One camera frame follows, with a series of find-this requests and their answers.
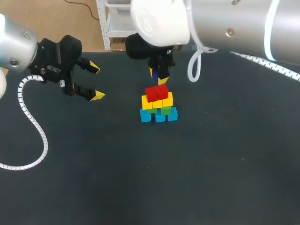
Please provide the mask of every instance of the yellow block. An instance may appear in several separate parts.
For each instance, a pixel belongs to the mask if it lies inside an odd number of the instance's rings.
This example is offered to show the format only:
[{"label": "yellow block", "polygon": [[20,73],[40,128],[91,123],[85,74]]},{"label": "yellow block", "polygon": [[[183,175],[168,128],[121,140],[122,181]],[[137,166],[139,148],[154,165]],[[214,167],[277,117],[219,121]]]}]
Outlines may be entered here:
[{"label": "yellow block", "polygon": [[95,96],[94,96],[94,98],[91,99],[91,101],[100,100],[100,99],[103,98],[104,96],[105,96],[104,93],[95,90]]},{"label": "yellow block", "polygon": [[144,109],[144,110],[153,109],[152,102],[148,102],[145,95],[142,96],[142,109]]},{"label": "yellow block", "polygon": [[158,84],[159,84],[159,85],[162,85],[162,84],[164,84],[164,83],[167,83],[168,79],[169,79],[168,77],[165,78],[165,79],[162,79],[162,80],[161,80],[160,78],[158,78]]},{"label": "yellow block", "polygon": [[163,100],[158,100],[152,103],[153,103],[153,109],[158,109],[163,107]]},{"label": "yellow block", "polygon": [[150,75],[151,75],[151,77],[153,77],[153,69],[152,68],[149,68],[150,69]]},{"label": "yellow block", "polygon": [[163,107],[173,106],[173,94],[172,92],[168,93],[168,98],[163,100]]}]

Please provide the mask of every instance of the screw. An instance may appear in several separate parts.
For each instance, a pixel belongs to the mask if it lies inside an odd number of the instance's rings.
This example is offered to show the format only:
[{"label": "screw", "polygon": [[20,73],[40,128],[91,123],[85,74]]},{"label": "screw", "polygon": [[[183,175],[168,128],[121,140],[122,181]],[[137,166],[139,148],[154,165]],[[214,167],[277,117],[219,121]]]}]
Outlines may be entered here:
[{"label": "screw", "polygon": [[240,0],[231,0],[231,4],[233,4],[234,6],[236,6],[239,2]]},{"label": "screw", "polygon": [[41,75],[45,75],[46,74],[46,70],[44,68],[41,69]]},{"label": "screw", "polygon": [[228,28],[226,31],[226,35],[227,37],[232,38],[235,35],[235,32],[232,28]]},{"label": "screw", "polygon": [[13,67],[16,67],[19,65],[19,62],[17,60],[11,60],[10,61],[10,64],[13,66]]}]

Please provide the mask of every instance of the black cable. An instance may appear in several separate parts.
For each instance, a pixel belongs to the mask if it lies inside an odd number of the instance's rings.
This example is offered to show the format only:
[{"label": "black cable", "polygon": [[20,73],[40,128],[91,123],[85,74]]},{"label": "black cable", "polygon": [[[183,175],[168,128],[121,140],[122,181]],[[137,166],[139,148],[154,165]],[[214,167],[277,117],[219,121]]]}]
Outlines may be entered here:
[{"label": "black cable", "polygon": [[65,2],[71,3],[71,4],[80,4],[80,5],[87,6],[87,7],[89,8],[89,10],[90,10],[90,15],[91,15],[95,20],[99,20],[99,18],[96,18],[96,17],[93,16],[92,10],[91,10],[91,8],[90,8],[87,4],[82,3],[82,2],[72,2],[72,1],[67,1],[67,0],[65,0]]}]

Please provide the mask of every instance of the green block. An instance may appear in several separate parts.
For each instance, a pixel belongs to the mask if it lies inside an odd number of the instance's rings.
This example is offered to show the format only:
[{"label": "green block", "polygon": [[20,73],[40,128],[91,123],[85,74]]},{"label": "green block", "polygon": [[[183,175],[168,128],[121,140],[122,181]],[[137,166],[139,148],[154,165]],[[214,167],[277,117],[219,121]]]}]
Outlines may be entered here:
[{"label": "green block", "polygon": [[161,109],[162,116],[171,115],[171,113],[172,113],[171,107],[164,107]]},{"label": "green block", "polygon": [[158,111],[158,109],[148,109],[147,113],[149,114],[155,114]]}]

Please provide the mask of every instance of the red block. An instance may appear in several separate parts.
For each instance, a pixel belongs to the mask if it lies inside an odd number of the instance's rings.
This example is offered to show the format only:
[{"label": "red block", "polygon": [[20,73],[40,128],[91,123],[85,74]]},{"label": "red block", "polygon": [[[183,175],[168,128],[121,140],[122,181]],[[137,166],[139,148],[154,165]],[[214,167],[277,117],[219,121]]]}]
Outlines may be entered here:
[{"label": "red block", "polygon": [[146,88],[145,90],[148,102],[156,102],[158,100],[158,91],[155,87]]},{"label": "red block", "polygon": [[168,98],[168,89],[167,86],[165,84],[156,86],[156,91],[158,93],[158,99],[159,100],[164,100],[166,98]]}]

